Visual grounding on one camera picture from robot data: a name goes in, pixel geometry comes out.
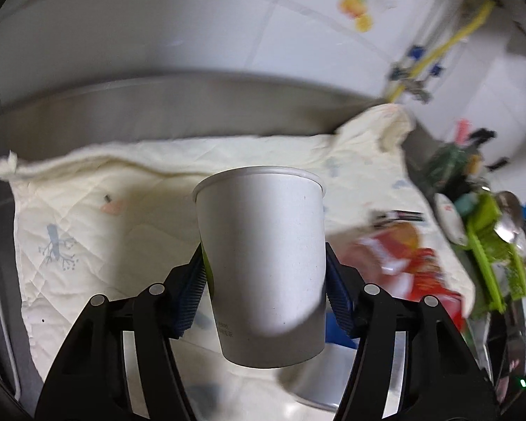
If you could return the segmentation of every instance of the green dish rack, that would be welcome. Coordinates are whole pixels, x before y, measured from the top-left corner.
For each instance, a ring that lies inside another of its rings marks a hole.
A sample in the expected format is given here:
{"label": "green dish rack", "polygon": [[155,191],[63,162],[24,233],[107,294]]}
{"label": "green dish rack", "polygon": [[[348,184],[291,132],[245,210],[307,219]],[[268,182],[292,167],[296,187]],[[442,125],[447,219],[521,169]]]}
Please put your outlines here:
{"label": "green dish rack", "polygon": [[490,193],[481,193],[475,211],[467,220],[466,230],[470,248],[480,267],[488,292],[488,309],[503,313],[506,309],[504,295],[493,270],[495,263],[502,263],[508,280],[512,300],[526,296],[526,271],[515,244],[506,243],[494,231],[501,211]]}

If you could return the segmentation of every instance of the cluttered shelf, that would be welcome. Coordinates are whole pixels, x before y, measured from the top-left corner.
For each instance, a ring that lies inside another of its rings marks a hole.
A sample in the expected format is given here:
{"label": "cluttered shelf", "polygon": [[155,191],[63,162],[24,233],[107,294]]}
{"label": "cluttered shelf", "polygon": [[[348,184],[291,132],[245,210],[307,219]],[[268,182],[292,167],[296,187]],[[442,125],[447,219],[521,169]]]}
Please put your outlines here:
{"label": "cluttered shelf", "polygon": [[[506,408],[526,389],[526,234],[516,197],[491,192],[486,181],[487,172],[506,160],[481,167],[479,147],[495,135],[467,129],[460,123],[455,141],[440,144],[419,128],[420,137],[412,134],[403,148],[410,179],[475,286],[462,334]],[[418,142],[426,150],[417,150]]]}

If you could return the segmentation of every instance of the stainless steel surface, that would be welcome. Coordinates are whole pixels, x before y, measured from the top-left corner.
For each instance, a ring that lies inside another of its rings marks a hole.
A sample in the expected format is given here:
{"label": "stainless steel surface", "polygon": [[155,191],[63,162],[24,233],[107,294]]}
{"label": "stainless steel surface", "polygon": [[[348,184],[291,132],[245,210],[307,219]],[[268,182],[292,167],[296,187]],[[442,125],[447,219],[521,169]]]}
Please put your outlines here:
{"label": "stainless steel surface", "polygon": [[166,290],[166,287],[162,285],[161,283],[156,283],[155,285],[152,285],[150,288],[148,288],[148,292],[152,294],[153,296],[157,296],[162,294]]}
{"label": "stainless steel surface", "polygon": [[[384,417],[397,412],[403,386],[405,367],[405,332],[396,332],[394,360],[391,366],[390,389]],[[295,377],[286,389],[301,402],[329,411],[336,411],[351,374],[356,350],[326,343],[318,356],[296,366]]]}
{"label": "stainless steel surface", "polygon": [[438,299],[434,296],[425,297],[425,304],[429,307],[436,307],[438,305]]}
{"label": "stainless steel surface", "polygon": [[487,348],[487,338],[489,336],[489,326],[491,324],[491,314],[486,313],[478,319],[468,318],[467,326],[473,338],[473,345],[476,351],[477,365],[485,369],[491,383],[493,380],[493,370],[491,368],[491,358]]}
{"label": "stainless steel surface", "polygon": [[97,307],[105,302],[105,297],[101,294],[96,294],[94,297],[91,298],[90,304],[94,307]]}
{"label": "stainless steel surface", "polygon": [[377,285],[369,283],[368,285],[365,285],[365,292],[372,296],[376,296],[380,292],[380,289],[377,287]]}
{"label": "stainless steel surface", "polygon": [[495,201],[503,213],[495,225],[495,232],[504,241],[512,243],[524,225],[522,204],[516,195],[510,191],[499,191],[495,194]]}
{"label": "stainless steel surface", "polygon": [[516,240],[519,230],[514,224],[511,215],[503,212],[499,220],[495,223],[495,232],[497,236],[506,243],[513,243]]}
{"label": "stainless steel surface", "polygon": [[375,100],[249,74],[175,73],[45,96],[0,113],[0,155],[65,155],[92,143],[331,133]]}

